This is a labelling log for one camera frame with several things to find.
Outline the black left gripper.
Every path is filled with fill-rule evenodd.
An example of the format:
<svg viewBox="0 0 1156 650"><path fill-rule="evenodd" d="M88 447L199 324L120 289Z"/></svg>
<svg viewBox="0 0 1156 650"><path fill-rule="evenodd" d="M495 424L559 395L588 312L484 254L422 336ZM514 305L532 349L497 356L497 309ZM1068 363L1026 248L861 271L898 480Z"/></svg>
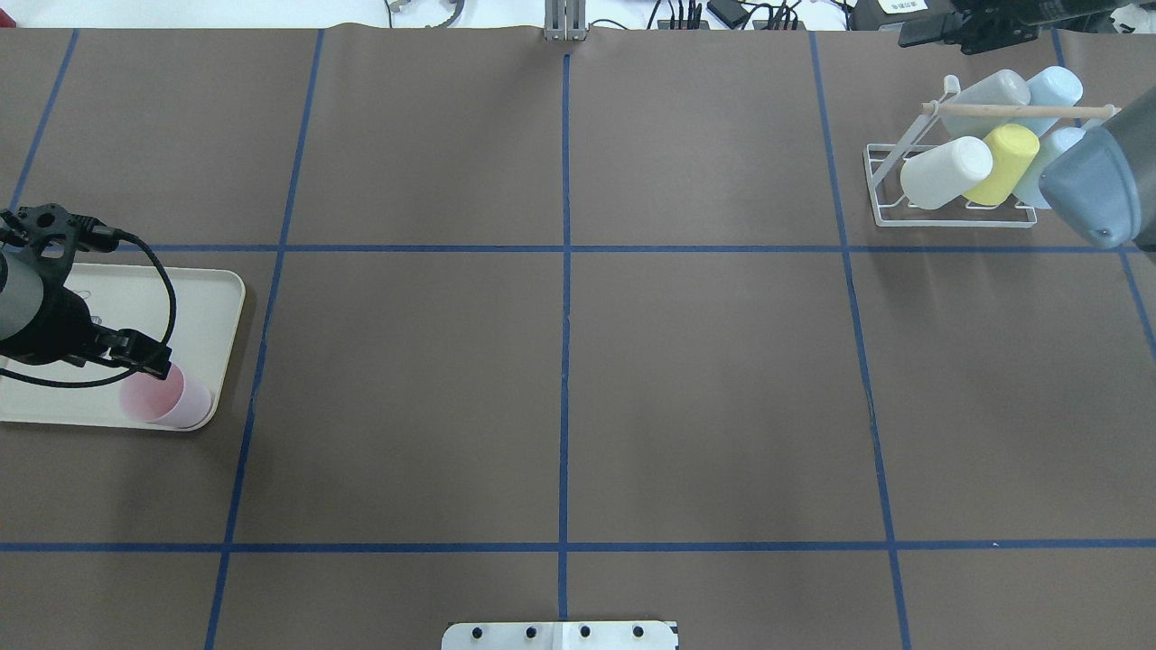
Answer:
<svg viewBox="0 0 1156 650"><path fill-rule="evenodd" d="M94 361L165 381L172 349L140 330L101 328L74 291L46 285L5 285L1 354L22 365Z"/></svg>

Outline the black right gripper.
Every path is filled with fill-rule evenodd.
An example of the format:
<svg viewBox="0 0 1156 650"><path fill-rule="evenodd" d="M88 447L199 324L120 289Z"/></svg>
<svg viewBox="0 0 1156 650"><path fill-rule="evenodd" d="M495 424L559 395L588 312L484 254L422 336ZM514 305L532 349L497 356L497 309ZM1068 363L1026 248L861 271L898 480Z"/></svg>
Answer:
<svg viewBox="0 0 1156 650"><path fill-rule="evenodd" d="M901 25L899 47L925 44L957 45L971 56L1011 49L1037 40L1042 32L1114 31L1112 14L1128 1L954 1L953 14L907 20Z"/></svg>

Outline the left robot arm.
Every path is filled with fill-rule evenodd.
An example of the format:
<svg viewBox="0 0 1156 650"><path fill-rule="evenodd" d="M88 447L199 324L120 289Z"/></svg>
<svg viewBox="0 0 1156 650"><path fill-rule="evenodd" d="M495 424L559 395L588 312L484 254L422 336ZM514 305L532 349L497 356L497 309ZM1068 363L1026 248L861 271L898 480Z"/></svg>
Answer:
<svg viewBox="0 0 1156 650"><path fill-rule="evenodd" d="M5 370L3 377L42 387L101 387L133 374L166 379L172 367L169 342L176 330L176 289L150 248L140 248L161 276L168 296L168 320L160 339L140 330L105 328L94 320L86 300L62 283L69 272L57 273L51 263L29 263L18 254L3 254L3 359L27 367L62 363L111 367L116 371L98 381L52 381L12 370Z"/></svg>

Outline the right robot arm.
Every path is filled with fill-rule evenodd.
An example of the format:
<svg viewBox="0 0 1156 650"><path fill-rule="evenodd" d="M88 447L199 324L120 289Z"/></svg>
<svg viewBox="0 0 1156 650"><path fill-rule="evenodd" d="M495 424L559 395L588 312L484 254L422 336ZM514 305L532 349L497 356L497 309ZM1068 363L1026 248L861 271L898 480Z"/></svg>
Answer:
<svg viewBox="0 0 1156 650"><path fill-rule="evenodd" d="M1035 40L1043 25L1110 14L1122 1L954 1L950 12L909 21L901 49L944 42L964 54ZM1153 89L1081 136L1043 169L1043 198L1097 248L1133 242L1153 252Z"/></svg>

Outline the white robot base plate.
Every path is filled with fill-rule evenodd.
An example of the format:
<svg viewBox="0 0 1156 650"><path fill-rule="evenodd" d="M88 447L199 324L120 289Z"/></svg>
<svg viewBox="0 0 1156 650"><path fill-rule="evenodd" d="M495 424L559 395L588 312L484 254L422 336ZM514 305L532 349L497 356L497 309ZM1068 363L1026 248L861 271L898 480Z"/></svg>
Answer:
<svg viewBox="0 0 1156 650"><path fill-rule="evenodd" d="M679 649L676 622L587 620L462 622L444 631L442 649Z"/></svg>

